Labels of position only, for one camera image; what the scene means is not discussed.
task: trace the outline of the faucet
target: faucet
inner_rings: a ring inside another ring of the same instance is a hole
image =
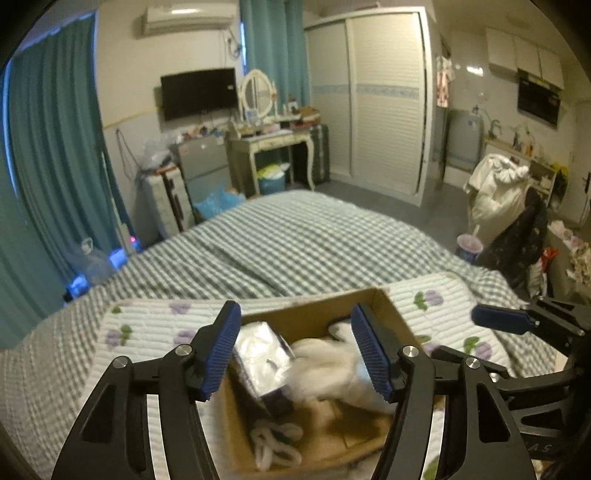
[[[491,122],[491,127],[488,129],[488,138],[490,138],[491,140],[494,140],[496,138],[495,128],[499,129],[499,135],[503,134],[503,128],[501,127],[501,122],[499,122],[498,120],[495,119]]]

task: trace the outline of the air conditioner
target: air conditioner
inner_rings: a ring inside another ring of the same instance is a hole
[[[144,34],[228,28],[237,13],[236,2],[149,7],[144,17]]]

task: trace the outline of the metal screw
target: metal screw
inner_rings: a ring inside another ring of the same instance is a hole
[[[414,358],[418,355],[418,348],[412,345],[407,345],[402,349],[402,352],[404,353],[404,355],[410,358]]]
[[[115,368],[123,368],[127,367],[127,357],[126,356],[118,356],[115,360],[113,360],[113,367]]]
[[[471,369],[476,370],[480,367],[480,362],[477,358],[470,357],[466,358],[466,365],[469,366]]]
[[[174,353],[176,353],[178,356],[186,356],[192,351],[193,349],[191,348],[191,345],[187,345],[186,343],[179,345],[174,349]]]

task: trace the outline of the wardrobe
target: wardrobe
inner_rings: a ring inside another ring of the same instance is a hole
[[[306,28],[311,104],[329,127],[330,174],[421,205],[430,166],[441,37],[424,7],[377,8]]]

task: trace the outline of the checkered bedsheet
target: checkered bedsheet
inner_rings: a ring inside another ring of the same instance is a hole
[[[499,273],[466,264],[406,223],[310,192],[247,202],[137,255],[0,355],[0,421],[40,476],[51,477],[81,407],[100,320],[116,301],[292,297],[442,271],[481,302],[521,304]],[[517,374],[553,371],[555,352],[533,335],[498,337]]]

